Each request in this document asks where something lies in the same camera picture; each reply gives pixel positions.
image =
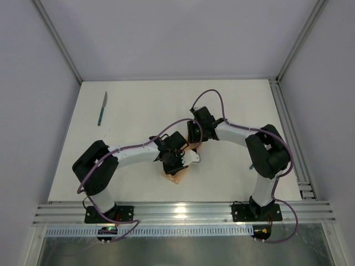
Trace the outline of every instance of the knife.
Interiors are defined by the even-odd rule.
[[[102,115],[104,114],[104,110],[105,110],[105,107],[106,107],[106,103],[107,103],[107,91],[105,91],[104,101],[102,102],[102,107],[101,107],[101,112],[100,112],[100,117],[99,117],[98,126],[101,125],[101,119],[102,119]]]

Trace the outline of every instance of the knife blade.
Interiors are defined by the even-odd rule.
[[[102,107],[101,107],[101,112],[100,112],[100,117],[99,117],[98,126],[101,125],[101,120],[102,120],[102,116],[103,116],[103,114],[104,114],[104,110],[105,110],[105,107],[106,107],[106,103],[107,103],[107,91],[105,91],[104,101],[102,102]]]

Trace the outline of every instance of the gray wall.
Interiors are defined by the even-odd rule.
[[[316,0],[42,0],[84,80],[276,76]]]
[[[328,2],[282,81],[321,199],[355,252],[355,1]]]
[[[0,249],[13,266],[52,184],[79,85],[30,0],[0,2]]]

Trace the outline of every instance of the table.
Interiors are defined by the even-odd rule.
[[[49,201],[81,201],[73,163],[96,140],[108,145],[126,145],[158,134],[172,122],[191,117],[193,102],[201,92],[217,89],[224,99],[226,117],[237,124],[273,124],[283,136],[268,80],[90,81],[80,89],[63,151],[50,191]],[[97,126],[105,91],[108,101],[101,126]],[[207,106],[221,117],[219,99],[205,94],[196,106]],[[186,123],[168,130],[187,136]],[[246,148],[213,141],[199,150],[201,162],[191,165],[176,185],[161,176],[161,162],[143,162],[117,170],[109,184],[115,201],[248,201],[257,173],[250,170]],[[295,173],[281,178],[275,196],[301,200]]]

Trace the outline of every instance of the gray floor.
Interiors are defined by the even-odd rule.
[[[284,238],[293,228],[274,225],[270,239]],[[92,238],[47,238],[38,266],[334,265],[320,224],[300,225],[296,236],[282,244],[262,244],[248,236],[127,238],[110,245],[95,243]]]

